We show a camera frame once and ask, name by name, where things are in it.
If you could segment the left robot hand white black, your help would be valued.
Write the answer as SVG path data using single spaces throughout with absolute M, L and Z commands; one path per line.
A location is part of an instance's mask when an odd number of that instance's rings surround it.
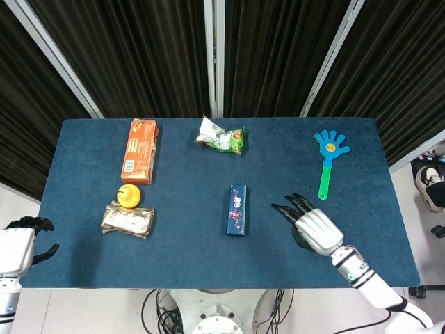
M 60 247 L 54 244 L 41 254 L 34 254 L 39 232 L 53 232 L 53 223 L 46 218 L 24 216 L 1 229 L 1 278 L 21 278 L 29 269 L 53 257 Z

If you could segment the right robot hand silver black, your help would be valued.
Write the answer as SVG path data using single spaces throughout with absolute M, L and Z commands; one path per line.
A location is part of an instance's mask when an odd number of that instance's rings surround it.
M 298 193 L 285 198 L 292 204 L 271 204 L 292 226 L 292 234 L 299 247 L 330 256 L 343 246 L 344 235 L 319 208 Z

